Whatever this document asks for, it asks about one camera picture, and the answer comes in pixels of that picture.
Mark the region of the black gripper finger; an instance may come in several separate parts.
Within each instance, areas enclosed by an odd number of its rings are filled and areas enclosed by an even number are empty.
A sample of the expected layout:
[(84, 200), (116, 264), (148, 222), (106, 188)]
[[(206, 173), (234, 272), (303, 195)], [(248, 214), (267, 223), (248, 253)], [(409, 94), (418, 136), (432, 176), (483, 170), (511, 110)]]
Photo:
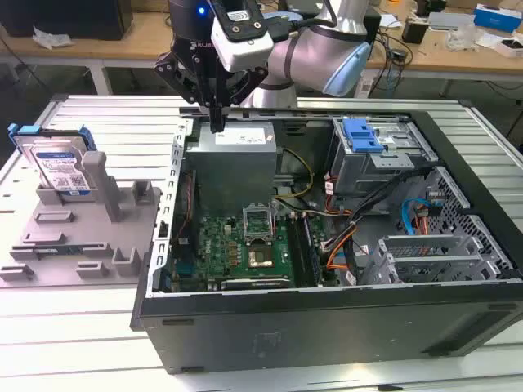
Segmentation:
[(232, 105), (241, 104), (268, 74), (267, 68), (255, 67), (236, 73), (218, 68), (218, 131), (224, 131), (226, 116)]
[(209, 118), (211, 132), (218, 133), (219, 107), (216, 102), (216, 88), (212, 87), (203, 57), (198, 53), (189, 55), (189, 64), (191, 67), (185, 67), (170, 51), (157, 60), (154, 71), (186, 102), (198, 104), (200, 111)]

